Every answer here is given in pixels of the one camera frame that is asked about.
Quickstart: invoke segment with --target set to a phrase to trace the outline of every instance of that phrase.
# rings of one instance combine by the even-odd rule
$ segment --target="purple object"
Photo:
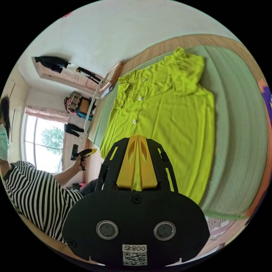
[[[264,87],[263,89],[264,89],[264,93],[262,93],[262,96],[268,111],[270,124],[272,126],[272,108],[271,108],[272,96],[271,96],[269,87]]]

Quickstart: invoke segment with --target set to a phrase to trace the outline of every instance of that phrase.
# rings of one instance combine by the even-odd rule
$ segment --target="black pants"
[[[93,181],[89,182],[87,185],[85,185],[82,189],[80,189],[80,193],[85,196],[89,193],[94,192],[95,187],[96,187],[96,183],[97,183],[97,179],[94,179]]]
[[[64,125],[64,131],[66,133],[70,133],[72,135],[75,135],[75,136],[79,137],[79,134],[76,133],[75,131],[84,132],[84,129],[83,128],[79,128],[78,126],[76,126],[74,124],[65,124]]]

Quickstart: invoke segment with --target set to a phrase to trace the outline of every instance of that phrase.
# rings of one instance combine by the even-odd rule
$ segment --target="face mask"
[[[9,157],[9,143],[7,131],[3,124],[0,125],[0,159],[7,161]]]

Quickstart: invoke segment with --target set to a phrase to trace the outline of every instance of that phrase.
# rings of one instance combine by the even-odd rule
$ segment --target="bed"
[[[264,173],[271,173],[271,166],[267,167],[270,122],[257,81],[263,79],[267,83],[243,44],[208,34],[175,37],[155,44],[128,60],[120,76],[162,60],[177,47],[205,57],[205,73],[200,84],[213,93],[216,102],[213,167],[200,207],[210,218],[242,220],[257,205],[254,199],[265,182]],[[98,148],[117,90],[118,83],[99,101],[87,130],[88,138]]]

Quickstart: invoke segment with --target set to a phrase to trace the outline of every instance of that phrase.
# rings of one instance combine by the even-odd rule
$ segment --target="screw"
[[[76,242],[72,239],[69,240],[69,244],[72,246],[72,247],[77,247],[76,246]]]
[[[134,204],[139,204],[142,201],[139,195],[134,195],[131,200]]]
[[[202,248],[202,242],[198,242],[195,245],[195,250],[200,250]]]

